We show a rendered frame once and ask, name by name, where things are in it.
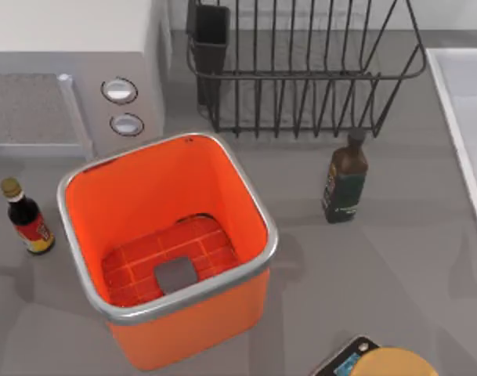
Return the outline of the orange bin with grey rim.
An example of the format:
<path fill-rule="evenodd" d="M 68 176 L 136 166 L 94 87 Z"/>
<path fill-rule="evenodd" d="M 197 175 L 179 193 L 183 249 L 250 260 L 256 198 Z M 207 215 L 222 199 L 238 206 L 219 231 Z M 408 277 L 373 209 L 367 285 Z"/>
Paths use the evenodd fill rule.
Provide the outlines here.
<path fill-rule="evenodd" d="M 218 136 L 91 161 L 57 202 L 85 295 L 133 367 L 168 366 L 260 320 L 278 231 Z"/>

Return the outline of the dark green bottle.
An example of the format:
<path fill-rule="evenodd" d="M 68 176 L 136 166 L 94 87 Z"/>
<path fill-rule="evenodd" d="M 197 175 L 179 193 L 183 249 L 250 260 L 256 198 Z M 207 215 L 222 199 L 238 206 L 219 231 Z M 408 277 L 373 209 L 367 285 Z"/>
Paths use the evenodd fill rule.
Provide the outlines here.
<path fill-rule="evenodd" d="M 351 128 L 345 146 L 331 156 L 322 206 L 329 223 L 351 221 L 360 202 L 369 164 L 363 152 L 366 131 Z"/>

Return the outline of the small microwave knob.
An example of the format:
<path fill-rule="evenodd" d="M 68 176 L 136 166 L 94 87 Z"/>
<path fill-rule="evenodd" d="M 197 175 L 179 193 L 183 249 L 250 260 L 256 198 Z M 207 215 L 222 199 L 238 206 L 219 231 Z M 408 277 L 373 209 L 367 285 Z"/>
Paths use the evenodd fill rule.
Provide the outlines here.
<path fill-rule="evenodd" d="M 125 137 L 136 137 L 144 130 L 142 119 L 130 113 L 113 116 L 109 124 L 114 132 Z"/>

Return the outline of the black cutlery holder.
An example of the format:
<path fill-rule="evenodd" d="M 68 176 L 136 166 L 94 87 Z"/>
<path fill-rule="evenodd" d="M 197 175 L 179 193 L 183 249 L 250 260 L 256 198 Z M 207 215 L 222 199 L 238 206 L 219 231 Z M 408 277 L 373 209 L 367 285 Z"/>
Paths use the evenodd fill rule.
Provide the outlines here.
<path fill-rule="evenodd" d="M 217 103 L 226 50 L 229 45 L 230 10 L 188 0 L 186 33 L 190 40 L 197 77 L 197 100 L 201 106 Z"/>

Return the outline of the large microwave knob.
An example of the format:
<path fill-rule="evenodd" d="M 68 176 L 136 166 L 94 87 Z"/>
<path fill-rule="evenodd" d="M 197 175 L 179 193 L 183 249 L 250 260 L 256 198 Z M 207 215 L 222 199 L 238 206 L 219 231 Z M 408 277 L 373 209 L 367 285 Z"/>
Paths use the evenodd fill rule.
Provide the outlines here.
<path fill-rule="evenodd" d="M 117 105 L 132 103 L 138 96 L 138 89 L 126 78 L 104 81 L 100 91 L 106 100 Z"/>

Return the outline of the pale microwave oven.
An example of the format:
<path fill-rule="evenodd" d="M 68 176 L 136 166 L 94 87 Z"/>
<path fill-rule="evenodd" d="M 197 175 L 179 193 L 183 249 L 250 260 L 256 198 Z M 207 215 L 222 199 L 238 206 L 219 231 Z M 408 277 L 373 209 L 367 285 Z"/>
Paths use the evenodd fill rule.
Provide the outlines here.
<path fill-rule="evenodd" d="M 67 154 L 76 147 L 91 159 L 162 136 L 163 85 L 171 59 L 165 52 L 0 52 L 0 146 L 37 146 Z M 135 101 L 117 105 L 101 91 L 104 81 L 126 78 Z M 144 123 L 136 137 L 110 128 L 113 116 L 130 113 Z"/>

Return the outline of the black kitchen scale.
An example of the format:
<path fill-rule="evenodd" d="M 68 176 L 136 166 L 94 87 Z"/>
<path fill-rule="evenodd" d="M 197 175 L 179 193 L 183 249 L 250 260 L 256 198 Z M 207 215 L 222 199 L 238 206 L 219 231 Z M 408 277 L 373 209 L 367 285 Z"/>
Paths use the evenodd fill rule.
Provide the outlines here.
<path fill-rule="evenodd" d="M 349 376 L 353 367 L 365 354 L 379 348 L 380 345 L 367 336 L 356 336 L 333 356 L 319 364 L 309 376 Z"/>

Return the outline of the dark sauce bottle red label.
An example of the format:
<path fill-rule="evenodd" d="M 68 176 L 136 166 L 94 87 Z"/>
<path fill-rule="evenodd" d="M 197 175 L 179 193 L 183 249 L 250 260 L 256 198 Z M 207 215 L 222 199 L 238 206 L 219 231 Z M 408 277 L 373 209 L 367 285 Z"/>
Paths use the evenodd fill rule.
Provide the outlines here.
<path fill-rule="evenodd" d="M 14 229 L 32 255 L 42 255 L 55 242 L 37 203 L 26 196 L 20 183 L 13 177 L 1 181 L 1 190 L 8 202 L 8 217 Z"/>

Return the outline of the yellow round lid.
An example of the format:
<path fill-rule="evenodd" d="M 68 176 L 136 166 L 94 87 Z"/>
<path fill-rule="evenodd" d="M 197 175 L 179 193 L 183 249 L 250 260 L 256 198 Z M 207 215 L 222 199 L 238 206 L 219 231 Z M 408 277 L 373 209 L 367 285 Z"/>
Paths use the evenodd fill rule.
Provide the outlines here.
<path fill-rule="evenodd" d="M 349 376 L 439 376 L 424 358 L 407 349 L 381 347 L 363 355 Z"/>

